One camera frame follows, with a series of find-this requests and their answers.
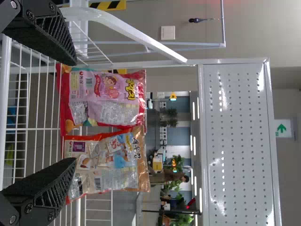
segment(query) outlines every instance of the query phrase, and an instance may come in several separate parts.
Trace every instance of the white pegboard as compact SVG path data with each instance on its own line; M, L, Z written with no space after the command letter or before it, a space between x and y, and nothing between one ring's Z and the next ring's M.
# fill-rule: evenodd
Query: white pegboard
M277 225L266 78L264 64L203 67L210 226Z

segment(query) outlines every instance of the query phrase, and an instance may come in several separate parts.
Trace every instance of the barcode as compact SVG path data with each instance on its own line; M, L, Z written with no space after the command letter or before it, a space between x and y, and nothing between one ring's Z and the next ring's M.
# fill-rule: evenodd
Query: barcode
M92 78L86 78L86 86L89 88L89 87L92 87Z
M100 186L100 178L94 178L94 183L97 190L102 189L102 187Z

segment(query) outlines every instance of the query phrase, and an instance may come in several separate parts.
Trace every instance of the green exit sign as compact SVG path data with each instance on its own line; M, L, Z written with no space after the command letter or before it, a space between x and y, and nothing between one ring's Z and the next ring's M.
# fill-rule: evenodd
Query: green exit sign
M275 119L276 137L293 138L292 120Z

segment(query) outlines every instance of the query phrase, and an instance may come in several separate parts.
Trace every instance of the screw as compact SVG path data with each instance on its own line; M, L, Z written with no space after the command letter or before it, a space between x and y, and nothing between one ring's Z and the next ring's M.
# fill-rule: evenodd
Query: screw
M11 1L10 2L11 6L14 8L14 9L17 9L17 3L15 1Z
M34 20L34 14L30 10L26 11L26 15L28 19Z
M25 213L28 214L32 211L33 209L33 204L29 203L26 207L25 207Z
M48 221L52 221L53 217L54 217L54 212L49 213L49 215L48 215Z
M13 224L16 221L17 217L15 215L12 215L9 221L9 224Z
M55 7L52 3L49 3L49 8L50 8L51 12L55 11Z

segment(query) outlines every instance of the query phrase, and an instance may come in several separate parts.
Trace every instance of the light switch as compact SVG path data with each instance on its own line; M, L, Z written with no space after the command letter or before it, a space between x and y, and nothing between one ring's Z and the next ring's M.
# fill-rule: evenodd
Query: light switch
M162 26L161 40L175 40L175 26Z

